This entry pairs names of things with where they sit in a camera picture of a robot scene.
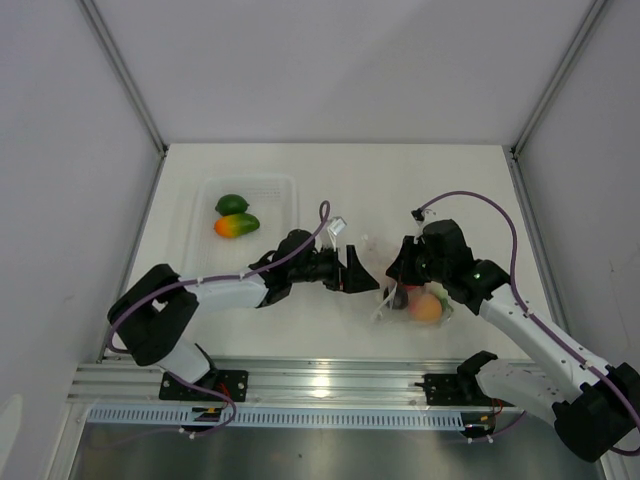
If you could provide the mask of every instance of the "gray floor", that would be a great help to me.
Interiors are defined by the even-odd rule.
[[[104,448],[149,427],[91,425],[73,480],[601,479],[552,429],[526,419],[493,445],[456,433],[227,428],[189,441],[159,433]]]

